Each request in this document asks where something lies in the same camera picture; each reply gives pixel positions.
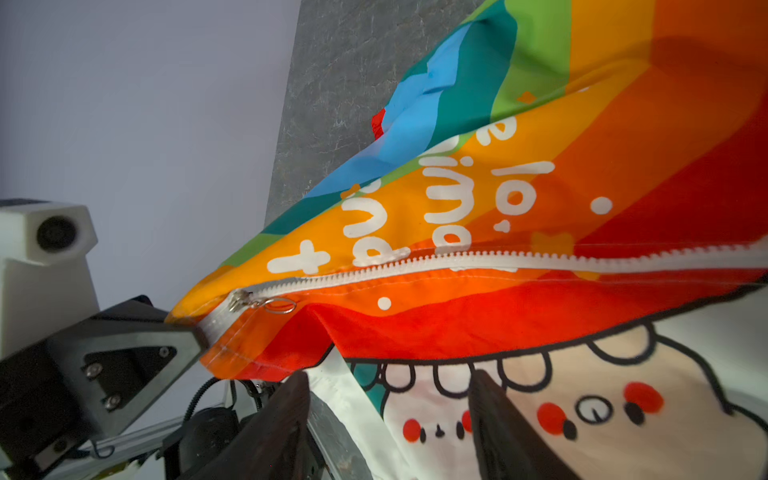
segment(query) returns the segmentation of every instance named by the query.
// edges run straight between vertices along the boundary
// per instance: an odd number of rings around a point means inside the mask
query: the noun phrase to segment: zipper
[[[232,326],[246,308],[286,314],[293,312],[297,304],[286,298],[290,293],[318,290],[334,286],[378,280],[391,276],[408,275],[432,270],[490,269],[516,271],[517,269],[568,270],[592,273],[649,273],[675,270],[754,269],[768,268],[768,243],[766,237],[748,246],[723,245],[707,248],[686,248],[653,253],[642,257],[587,258],[574,255],[548,253],[485,251],[454,252],[405,259],[397,262],[370,266],[345,273],[324,276],[293,278],[238,289],[200,321],[211,345]]]

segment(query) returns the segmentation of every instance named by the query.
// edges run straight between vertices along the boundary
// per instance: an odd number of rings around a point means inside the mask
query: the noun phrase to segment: white wall
[[[0,197],[86,204],[102,308],[263,227],[300,0],[2,0]]]

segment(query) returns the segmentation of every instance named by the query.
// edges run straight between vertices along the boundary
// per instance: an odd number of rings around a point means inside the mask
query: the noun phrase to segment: zipper teeth
[[[431,255],[414,259],[371,266],[362,270],[313,276],[256,289],[251,298],[263,299],[272,296],[316,290],[351,283],[377,280],[388,276],[409,273],[462,269],[537,269],[570,270],[593,273],[646,273],[665,270],[704,270],[723,268],[768,268],[768,248],[763,242],[749,246],[723,245],[711,247],[669,250],[642,257],[594,258],[549,253],[482,251],[456,252]]]

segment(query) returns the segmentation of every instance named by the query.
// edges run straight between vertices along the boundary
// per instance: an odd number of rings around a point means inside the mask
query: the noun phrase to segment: metal ring
[[[268,307],[270,303],[275,303],[275,302],[289,303],[290,305],[287,306],[287,308],[269,308]],[[264,309],[269,313],[275,313],[277,315],[286,315],[287,313],[293,312],[299,306],[299,304],[294,302],[290,298],[275,296],[273,298],[268,298],[263,302],[259,302],[259,306],[264,307]]]

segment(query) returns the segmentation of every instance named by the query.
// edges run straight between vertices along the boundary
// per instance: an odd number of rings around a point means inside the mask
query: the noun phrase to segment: zipper pull
[[[269,313],[276,313],[277,315],[285,315],[287,313],[293,312],[297,307],[298,304],[291,300],[290,298],[284,298],[281,296],[273,296],[270,298],[260,298],[260,299],[254,299],[252,298],[252,293],[248,292],[247,290],[235,290],[232,292],[232,298],[230,299],[229,304],[229,311],[230,312],[239,312],[244,307],[245,308],[252,308],[252,309],[259,309],[261,307],[264,307],[266,311]],[[278,303],[278,305],[273,306],[272,308],[269,307],[272,303]]]

